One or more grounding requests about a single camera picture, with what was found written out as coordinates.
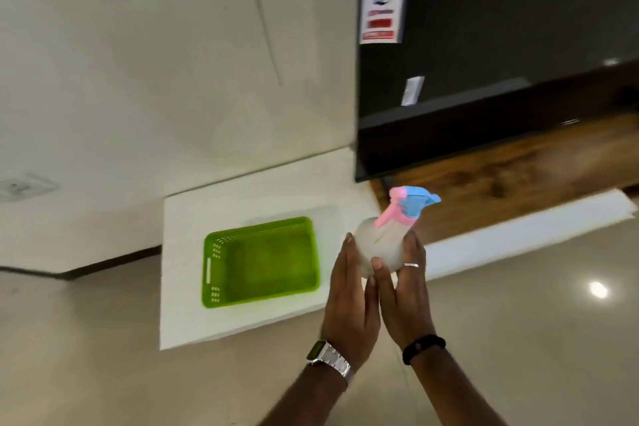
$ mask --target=electrical outlet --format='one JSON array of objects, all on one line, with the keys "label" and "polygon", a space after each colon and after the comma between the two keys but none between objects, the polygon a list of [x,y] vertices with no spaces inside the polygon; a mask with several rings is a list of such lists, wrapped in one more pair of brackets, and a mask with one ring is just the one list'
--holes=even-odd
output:
[{"label": "electrical outlet", "polygon": [[24,200],[57,188],[59,186],[48,179],[26,173],[18,179],[0,180],[0,202]]}]

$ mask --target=beige floor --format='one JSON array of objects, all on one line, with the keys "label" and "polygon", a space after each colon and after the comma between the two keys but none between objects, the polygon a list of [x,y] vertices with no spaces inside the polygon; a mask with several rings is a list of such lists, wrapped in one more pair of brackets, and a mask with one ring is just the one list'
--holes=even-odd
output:
[{"label": "beige floor", "polygon": [[[630,221],[431,282],[436,325],[513,425],[635,424],[638,264]],[[0,274],[0,424],[257,422],[321,312],[158,352],[159,278],[157,258],[70,284]],[[590,295],[592,280],[610,296]],[[329,423],[438,424],[385,331]]]}]

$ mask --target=black fitness band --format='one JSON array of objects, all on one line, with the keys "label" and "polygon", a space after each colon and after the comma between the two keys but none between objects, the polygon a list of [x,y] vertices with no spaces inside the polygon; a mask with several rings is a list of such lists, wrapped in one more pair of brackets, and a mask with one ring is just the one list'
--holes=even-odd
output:
[{"label": "black fitness band", "polygon": [[442,337],[437,336],[433,333],[429,333],[428,335],[424,335],[422,338],[418,338],[416,341],[411,343],[404,351],[401,353],[401,358],[404,361],[404,364],[410,365],[410,361],[417,354],[424,352],[424,350],[429,347],[433,347],[433,345],[439,345],[442,349],[446,348],[446,341],[443,340]]}]

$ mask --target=green plastic basket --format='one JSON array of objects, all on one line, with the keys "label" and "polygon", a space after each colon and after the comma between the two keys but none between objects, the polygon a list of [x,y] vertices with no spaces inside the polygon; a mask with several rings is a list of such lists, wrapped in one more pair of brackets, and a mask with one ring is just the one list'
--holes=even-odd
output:
[{"label": "green plastic basket", "polygon": [[202,303],[216,309],[313,291],[319,267],[306,217],[212,232],[204,240]]}]

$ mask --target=silver wristwatch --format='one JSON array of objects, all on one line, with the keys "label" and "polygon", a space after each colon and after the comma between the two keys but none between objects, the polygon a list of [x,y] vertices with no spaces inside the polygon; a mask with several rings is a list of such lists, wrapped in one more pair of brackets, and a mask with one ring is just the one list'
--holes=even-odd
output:
[{"label": "silver wristwatch", "polygon": [[351,379],[353,379],[353,376],[355,375],[355,372],[347,360],[343,358],[337,350],[335,350],[335,347],[325,340],[318,340],[315,343],[306,357],[306,360],[311,365],[319,362],[330,365],[346,379],[347,384],[351,383]]}]

